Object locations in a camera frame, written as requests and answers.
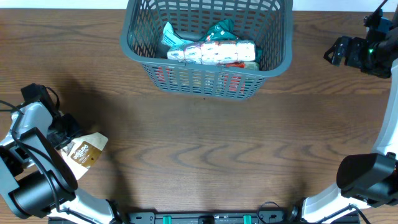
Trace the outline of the beige Panfee snack bag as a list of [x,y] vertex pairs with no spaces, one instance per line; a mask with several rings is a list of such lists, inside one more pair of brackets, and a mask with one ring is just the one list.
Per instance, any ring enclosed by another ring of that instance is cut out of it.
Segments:
[[98,160],[108,138],[99,132],[73,139],[60,150],[60,155],[79,180]]

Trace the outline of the grey plastic basket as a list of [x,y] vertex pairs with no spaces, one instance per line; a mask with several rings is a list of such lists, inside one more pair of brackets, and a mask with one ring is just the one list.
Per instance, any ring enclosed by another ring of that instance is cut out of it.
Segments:
[[[122,51],[139,62],[160,90],[245,100],[292,61],[292,1],[136,1],[127,4],[120,36]],[[198,65],[167,59],[161,43],[171,24],[177,35],[198,41],[219,21],[230,19],[232,33],[257,47],[258,70]]]

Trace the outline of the Kleenex tissue multipack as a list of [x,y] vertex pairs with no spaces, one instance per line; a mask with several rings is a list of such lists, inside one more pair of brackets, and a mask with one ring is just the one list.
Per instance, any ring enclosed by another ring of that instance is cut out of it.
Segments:
[[169,60],[202,65],[251,62],[256,59],[256,45],[251,40],[211,40],[171,47]]

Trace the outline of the green Nescafe coffee bag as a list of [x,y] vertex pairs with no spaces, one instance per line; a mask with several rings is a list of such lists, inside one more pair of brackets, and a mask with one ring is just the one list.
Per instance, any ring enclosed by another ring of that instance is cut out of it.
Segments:
[[[218,21],[208,29],[206,34],[199,40],[199,42],[211,41],[211,40],[247,40],[247,39],[241,39],[237,35],[233,34],[233,28],[234,28],[234,22],[231,19]],[[260,53],[262,53],[262,49],[256,46],[256,59],[255,61],[252,62],[259,61]]]

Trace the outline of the light teal snack wrapper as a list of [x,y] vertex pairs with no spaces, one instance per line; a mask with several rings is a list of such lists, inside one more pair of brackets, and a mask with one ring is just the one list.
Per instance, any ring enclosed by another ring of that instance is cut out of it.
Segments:
[[162,32],[161,43],[169,47],[178,47],[187,44],[192,44],[193,41],[181,38],[174,32],[174,28],[170,22],[167,22]]

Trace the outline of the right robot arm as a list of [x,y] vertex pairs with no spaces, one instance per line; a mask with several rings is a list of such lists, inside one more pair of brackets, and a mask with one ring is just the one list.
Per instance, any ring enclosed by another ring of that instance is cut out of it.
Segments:
[[397,205],[397,18],[386,19],[378,7],[364,26],[365,38],[341,36],[324,58],[391,80],[382,128],[370,153],[346,156],[334,184],[293,207],[292,222],[345,222],[352,212],[362,216],[367,208]]

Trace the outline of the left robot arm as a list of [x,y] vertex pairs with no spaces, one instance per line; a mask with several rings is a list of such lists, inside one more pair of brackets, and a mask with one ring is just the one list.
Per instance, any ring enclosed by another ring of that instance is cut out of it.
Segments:
[[21,90],[24,102],[8,104],[12,124],[1,141],[1,197],[19,218],[49,223],[128,223],[112,200],[78,187],[96,162],[107,137],[85,135],[75,118],[63,114],[54,91],[32,83]]

